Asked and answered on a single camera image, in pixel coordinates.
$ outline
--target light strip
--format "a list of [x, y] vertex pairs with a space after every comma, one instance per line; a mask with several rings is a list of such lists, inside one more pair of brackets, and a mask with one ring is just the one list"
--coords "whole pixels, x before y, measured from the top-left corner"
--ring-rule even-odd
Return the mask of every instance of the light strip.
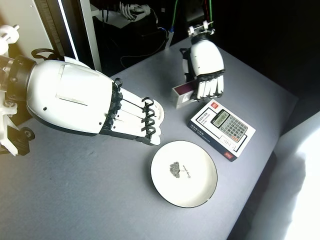
[[76, 60], [79, 61], [79, 58], [78, 58], [78, 55], [77, 55], [77, 51], [76, 51], [76, 47], [75, 47], [74, 41], [72, 39], [70, 28], [69, 28], [68, 21], [67, 21], [67, 18], [66, 18], [66, 13], [65, 13], [65, 10], [64, 10], [64, 6], [62, 5], [61, 1], [62, 0], [58, 0], [58, 3], [59, 3], [60, 11], [61, 11], [61, 14], [62, 14], [62, 18], [63, 18], [63, 21], [64, 21], [64, 25], [65, 25], [65, 28], [66, 28], [66, 32], [68, 33], [68, 37], [69, 37], [69, 40], [70, 40], [70, 43], [71, 43], [71, 47], [72, 47], [72, 50], [73, 50], [74, 57], [75, 57]]

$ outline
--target flower design on plate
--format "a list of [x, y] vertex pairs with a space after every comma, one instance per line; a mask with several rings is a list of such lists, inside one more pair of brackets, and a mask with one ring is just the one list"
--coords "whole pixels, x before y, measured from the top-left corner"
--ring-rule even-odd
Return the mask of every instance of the flower design on plate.
[[180, 172], [179, 162], [176, 161], [170, 165], [170, 173], [172, 173], [172, 175], [178, 179], [180, 178], [179, 172]]

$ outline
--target calculator keypad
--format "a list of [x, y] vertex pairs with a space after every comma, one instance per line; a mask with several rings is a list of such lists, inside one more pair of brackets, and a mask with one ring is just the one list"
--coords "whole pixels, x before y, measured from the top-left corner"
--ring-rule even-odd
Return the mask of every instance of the calculator keypad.
[[235, 117], [229, 116], [219, 129], [237, 143], [243, 137], [248, 127]]

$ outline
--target red logo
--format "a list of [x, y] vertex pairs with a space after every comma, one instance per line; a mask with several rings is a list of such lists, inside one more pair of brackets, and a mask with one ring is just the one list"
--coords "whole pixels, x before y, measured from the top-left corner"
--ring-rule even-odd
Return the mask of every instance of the red logo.
[[211, 106], [212, 106], [214, 109], [216, 109], [217, 107], [219, 107], [219, 105], [216, 104], [215, 102], [211, 103]]
[[224, 155], [227, 159], [232, 159], [232, 158], [233, 158], [233, 155], [232, 155], [230, 152], [228, 152], [228, 151], [226, 151], [223, 155]]

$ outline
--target red wire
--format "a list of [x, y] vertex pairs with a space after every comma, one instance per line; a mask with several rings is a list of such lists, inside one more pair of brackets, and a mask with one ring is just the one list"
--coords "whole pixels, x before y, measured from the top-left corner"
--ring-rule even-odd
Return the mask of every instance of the red wire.
[[205, 10], [206, 10], [206, 20], [209, 21], [209, 11], [208, 11], [208, 2], [204, 0]]

